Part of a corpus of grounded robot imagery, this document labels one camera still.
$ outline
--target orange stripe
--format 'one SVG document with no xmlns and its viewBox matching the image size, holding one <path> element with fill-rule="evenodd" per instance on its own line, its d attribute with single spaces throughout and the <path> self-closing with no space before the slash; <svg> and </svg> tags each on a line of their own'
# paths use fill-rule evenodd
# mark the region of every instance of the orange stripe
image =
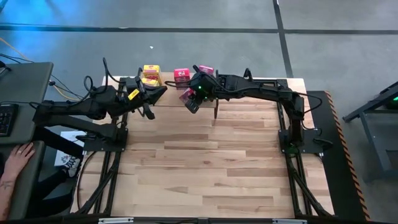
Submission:
<svg viewBox="0 0 398 224">
<path fill-rule="evenodd" d="M 347 162 L 347 164 L 354 169 L 354 166 L 352 164 L 350 164 L 349 162 Z"/>
<path fill-rule="evenodd" d="M 337 126 L 337 129 L 339 129 L 340 131 L 343 131 L 342 128 L 340 126 Z"/>
<path fill-rule="evenodd" d="M 355 173 L 354 169 L 349 168 L 349 171 L 351 171 L 351 173 L 356 176 L 356 173 Z"/>
<path fill-rule="evenodd" d="M 346 154 L 346 159 L 347 159 L 348 161 L 350 161 L 351 163 L 353 163 L 353 161 L 351 160 L 351 157 L 350 157 L 349 155 L 347 155 L 347 154 Z"/>
<path fill-rule="evenodd" d="M 364 198 L 364 197 L 363 197 L 363 194 L 362 194 L 361 192 L 358 192 L 358 191 L 357 191 L 356 193 L 357 193 L 361 198 Z"/>
<path fill-rule="evenodd" d="M 354 176 L 353 176 L 353 180 L 354 180 L 355 182 L 359 183 L 359 180 L 358 180 L 356 177 L 354 177 Z"/>
<path fill-rule="evenodd" d="M 365 214 L 369 215 L 369 212 L 368 212 L 368 210 L 367 210 L 366 208 L 362 208 L 362 211 L 363 211 Z"/>
<path fill-rule="evenodd" d="M 326 96 L 329 98 L 329 104 L 330 104 L 331 113 L 335 117 L 337 131 L 339 132 L 341 143 L 344 146 L 343 149 L 344 149 L 344 151 L 346 153 L 347 164 L 350 166 L 349 170 L 351 171 L 351 175 L 352 175 L 352 178 L 354 180 L 354 185 L 355 185 L 355 187 L 357 189 L 356 193 L 359 196 L 359 201 L 363 205 L 362 210 L 363 210 L 363 212 L 365 214 L 365 219 L 366 219 L 366 221 L 371 221 L 370 216 L 369 216 L 369 212 L 368 212 L 368 210 L 366 208 L 366 205 L 365 205 L 364 196 L 362 194 L 361 187 L 359 186 L 359 180 L 358 180 L 358 178 L 356 176 L 356 173 L 355 173 L 354 164 L 353 164 L 353 161 L 351 160 L 351 156 L 349 155 L 348 147 L 347 147 L 346 140 L 345 140 L 344 134 L 343 134 L 343 129 L 340 126 L 340 123 L 338 121 L 337 112 L 335 110 L 335 107 L 333 106 L 333 100 L 331 98 L 331 94 L 329 93 L 329 91 L 325 91 L 325 93 L 326 93 Z"/>
</svg>

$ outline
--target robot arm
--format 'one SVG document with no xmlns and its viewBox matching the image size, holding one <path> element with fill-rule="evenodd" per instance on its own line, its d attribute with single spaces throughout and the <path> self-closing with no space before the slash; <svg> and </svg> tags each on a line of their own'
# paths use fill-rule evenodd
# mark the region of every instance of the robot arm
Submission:
<svg viewBox="0 0 398 224">
<path fill-rule="evenodd" d="M 263 100 L 279 102 L 289 117 L 289 142 L 296 146 L 302 145 L 304 120 L 304 99 L 290 88 L 267 86 L 252 81 L 248 69 L 244 77 L 237 75 L 220 75 L 216 77 L 199 71 L 193 66 L 196 74 L 188 82 L 188 86 L 195 91 L 185 105 L 192 113 L 196 113 L 203 101 L 230 100 L 243 97 L 253 97 Z"/>
<path fill-rule="evenodd" d="M 167 90 L 166 86 L 143 85 L 139 76 L 122 78 L 120 82 L 126 87 L 126 91 L 118 91 L 113 86 L 105 85 L 98 88 L 92 87 L 86 98 L 78 102 L 43 101 L 36 107 L 33 121 L 42 127 L 61 125 L 95 133 L 101 138 L 114 141 L 118 136 L 118 127 L 115 124 L 98 125 L 75 118 L 73 115 L 83 115 L 99 120 L 104 119 L 107 113 L 110 117 L 116 118 L 143 107 L 144 113 L 141 115 L 154 119 L 155 115 L 149 105 L 156 103 Z"/>
</svg>

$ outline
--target keyboard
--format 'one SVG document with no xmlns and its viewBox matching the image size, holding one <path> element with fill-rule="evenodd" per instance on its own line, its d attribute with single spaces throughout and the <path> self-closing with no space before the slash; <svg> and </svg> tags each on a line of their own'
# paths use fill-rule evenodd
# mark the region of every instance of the keyboard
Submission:
<svg viewBox="0 0 398 224">
<path fill-rule="evenodd" d="M 10 136 L 17 112 L 17 104 L 0 105 L 0 137 Z"/>
</svg>

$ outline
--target yellow box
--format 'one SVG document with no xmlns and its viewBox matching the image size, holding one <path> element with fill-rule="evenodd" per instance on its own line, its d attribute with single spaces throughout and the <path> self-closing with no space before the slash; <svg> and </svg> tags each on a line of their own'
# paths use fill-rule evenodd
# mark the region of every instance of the yellow box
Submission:
<svg viewBox="0 0 398 224">
<path fill-rule="evenodd" d="M 159 86 L 159 82 L 157 80 L 151 80 L 149 78 L 141 78 L 141 81 L 145 85 L 149 86 Z"/>
<path fill-rule="evenodd" d="M 160 78 L 160 66 L 158 65 L 144 65 L 144 71 L 142 72 L 144 78 L 157 80 L 159 85 L 162 85 L 162 80 Z"/>
</svg>

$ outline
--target concrete floor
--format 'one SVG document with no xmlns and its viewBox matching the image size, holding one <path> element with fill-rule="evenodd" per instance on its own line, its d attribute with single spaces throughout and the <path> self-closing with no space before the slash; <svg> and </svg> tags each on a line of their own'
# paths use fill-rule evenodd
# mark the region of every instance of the concrete floor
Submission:
<svg viewBox="0 0 398 224">
<path fill-rule="evenodd" d="M 398 29 L 395 0 L 279 0 L 286 29 Z M 13 0 L 0 22 L 100 27 L 276 29 L 272 0 Z M 286 77 L 278 34 L 32 32 L 0 31 L 0 37 L 36 62 L 55 64 L 53 75 L 78 94 L 83 77 L 99 85 L 106 57 L 115 75 L 135 74 L 139 66 L 163 71 L 211 65 L 221 73 Z M 308 90 L 331 92 L 340 117 L 397 81 L 396 35 L 286 35 L 293 75 Z M 4 44 L 4 54 L 17 56 Z M 49 88 L 46 99 L 62 100 Z M 359 120 L 343 125 L 372 220 L 398 222 L 398 181 L 363 182 L 374 158 Z M 62 128 L 53 129 L 59 132 Z M 42 176 L 52 172 L 55 153 L 47 151 Z"/>
</svg>

